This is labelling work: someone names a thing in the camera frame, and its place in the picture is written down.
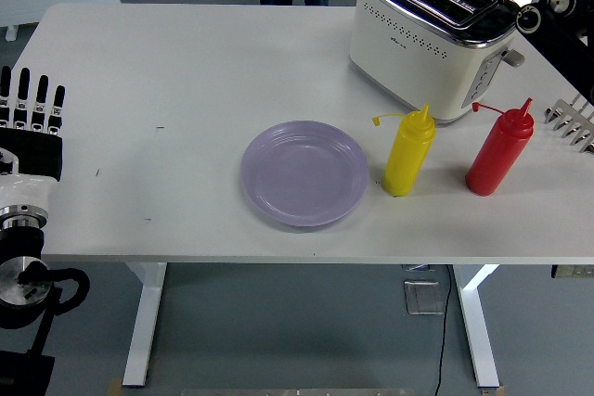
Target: squeeze bottle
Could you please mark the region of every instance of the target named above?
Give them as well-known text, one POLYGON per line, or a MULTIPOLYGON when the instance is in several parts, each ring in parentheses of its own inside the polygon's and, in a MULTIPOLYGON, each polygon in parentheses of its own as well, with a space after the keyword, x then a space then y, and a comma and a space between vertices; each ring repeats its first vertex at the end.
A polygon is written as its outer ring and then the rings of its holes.
POLYGON ((495 192, 528 144, 535 126, 528 113, 531 103, 532 99, 528 98, 521 109, 509 109, 505 113, 477 102, 472 104, 473 111, 484 107, 501 113, 466 174, 466 186, 476 195, 485 197, 495 192))
POLYGON ((422 110, 411 111, 406 116, 388 113, 373 118, 380 125, 384 116, 400 116, 403 120, 398 127, 392 152, 381 179, 381 187, 393 197, 407 195, 415 184, 420 166, 425 160, 429 147, 435 138, 435 120, 429 114, 429 104, 422 110))

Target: toaster lever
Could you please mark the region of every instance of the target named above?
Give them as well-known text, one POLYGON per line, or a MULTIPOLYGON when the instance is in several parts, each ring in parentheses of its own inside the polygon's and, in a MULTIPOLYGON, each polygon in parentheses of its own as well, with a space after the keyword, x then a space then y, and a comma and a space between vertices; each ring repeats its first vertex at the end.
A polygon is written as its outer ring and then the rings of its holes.
POLYGON ((520 67, 525 61, 523 54, 518 53, 516 50, 506 50, 501 56, 503 61, 512 67, 520 67))

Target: white table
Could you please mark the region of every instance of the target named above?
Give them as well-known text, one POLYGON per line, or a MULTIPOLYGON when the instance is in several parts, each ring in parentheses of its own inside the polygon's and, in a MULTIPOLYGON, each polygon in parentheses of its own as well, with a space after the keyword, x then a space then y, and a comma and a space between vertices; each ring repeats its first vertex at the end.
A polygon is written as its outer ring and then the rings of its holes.
POLYGON ((531 96, 536 133, 496 194, 464 185, 497 118, 482 111, 438 129, 413 193, 392 198, 379 181, 397 121, 371 118, 405 110, 349 61, 353 17, 351 7, 180 5, 45 15, 17 64, 67 91, 44 256, 139 262, 125 385, 144 384, 167 262, 453 263, 481 387, 498 386, 481 280, 500 263, 594 263, 593 160, 542 123, 554 101, 574 97, 571 85, 518 36, 526 62, 502 65, 486 102, 506 109, 531 96), (335 224, 277 224, 243 197, 243 151, 294 120, 341 128, 368 159, 365 196, 335 224))

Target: red squeeze bottle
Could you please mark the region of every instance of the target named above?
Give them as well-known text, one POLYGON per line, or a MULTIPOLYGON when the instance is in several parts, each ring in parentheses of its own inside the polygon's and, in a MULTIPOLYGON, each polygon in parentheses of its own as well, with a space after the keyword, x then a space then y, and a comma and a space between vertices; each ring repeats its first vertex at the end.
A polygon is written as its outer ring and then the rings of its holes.
POLYGON ((528 113, 531 102, 528 98, 521 109, 509 109, 505 113, 478 102, 472 104, 473 111, 484 107, 501 113, 466 174, 466 186, 476 195, 485 197, 495 192, 526 147, 535 126, 535 120, 528 113))

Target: bottle cap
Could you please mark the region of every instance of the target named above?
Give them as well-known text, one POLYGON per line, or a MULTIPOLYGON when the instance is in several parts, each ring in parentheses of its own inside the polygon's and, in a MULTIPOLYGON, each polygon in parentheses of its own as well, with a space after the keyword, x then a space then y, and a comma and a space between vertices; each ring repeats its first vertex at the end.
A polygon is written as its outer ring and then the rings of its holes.
POLYGON ((416 139, 430 139, 435 135, 435 120, 429 113, 429 104, 419 111, 411 111, 402 120, 404 130, 416 139))
POLYGON ((504 112, 475 102, 472 104, 472 110, 478 111, 479 107, 483 107, 501 113, 501 118, 497 121, 503 132, 519 138, 527 138, 532 136, 535 126, 534 118, 528 113, 531 104, 532 98, 529 97, 520 109, 509 109, 504 112))

